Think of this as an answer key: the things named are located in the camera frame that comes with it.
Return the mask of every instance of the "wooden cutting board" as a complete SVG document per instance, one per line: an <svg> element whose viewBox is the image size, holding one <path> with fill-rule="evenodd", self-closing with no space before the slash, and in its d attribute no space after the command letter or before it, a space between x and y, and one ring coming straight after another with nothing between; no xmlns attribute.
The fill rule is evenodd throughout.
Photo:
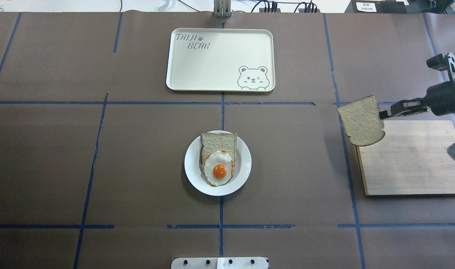
<svg viewBox="0 0 455 269"><path fill-rule="evenodd" d="M357 147L365 194L455 194L451 121L385 121L385 137Z"/></svg>

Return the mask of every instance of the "black box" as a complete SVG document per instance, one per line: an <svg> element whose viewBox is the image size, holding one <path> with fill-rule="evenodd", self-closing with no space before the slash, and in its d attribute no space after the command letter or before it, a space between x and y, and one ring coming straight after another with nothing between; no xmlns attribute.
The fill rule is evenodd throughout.
<svg viewBox="0 0 455 269"><path fill-rule="evenodd" d="M407 11L403 2L351 0L344 13L407 14Z"/></svg>

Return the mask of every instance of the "round plate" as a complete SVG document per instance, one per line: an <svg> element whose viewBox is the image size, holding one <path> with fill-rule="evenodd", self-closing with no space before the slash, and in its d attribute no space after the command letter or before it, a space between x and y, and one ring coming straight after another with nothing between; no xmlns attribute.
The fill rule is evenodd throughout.
<svg viewBox="0 0 455 269"><path fill-rule="evenodd" d="M226 131L210 131L209 133L230 133ZM232 194L241 188L248 180L251 172L251 153L248 146L238 137L236 143L236 160L234 163L234 175L229 181L222 185L213 187L207 184L205 174L202 172L202 165L199 163L201 154L201 136L198 136L191 145L189 145L185 156L185 171L189 182L200 192L212 196L222 196Z"/></svg>

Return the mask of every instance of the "egg white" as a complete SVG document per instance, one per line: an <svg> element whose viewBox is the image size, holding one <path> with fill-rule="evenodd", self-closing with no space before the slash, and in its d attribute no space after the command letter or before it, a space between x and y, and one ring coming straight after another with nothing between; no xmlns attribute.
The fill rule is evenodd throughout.
<svg viewBox="0 0 455 269"><path fill-rule="evenodd" d="M222 164L226 167L227 173L222 179L217 179L213 174L216 165ZM224 150L218 150L206 159L202 171L206 175L207 182L213 187L226 184L234 174L234 161L231 156Z"/></svg>

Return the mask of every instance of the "fried egg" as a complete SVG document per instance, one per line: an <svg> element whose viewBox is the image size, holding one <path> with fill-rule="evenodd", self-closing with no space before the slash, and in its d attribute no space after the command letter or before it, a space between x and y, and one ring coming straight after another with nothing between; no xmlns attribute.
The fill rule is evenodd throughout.
<svg viewBox="0 0 455 269"><path fill-rule="evenodd" d="M224 150L218 150L206 159L202 171L213 187L226 184L234 174L234 161Z"/></svg>

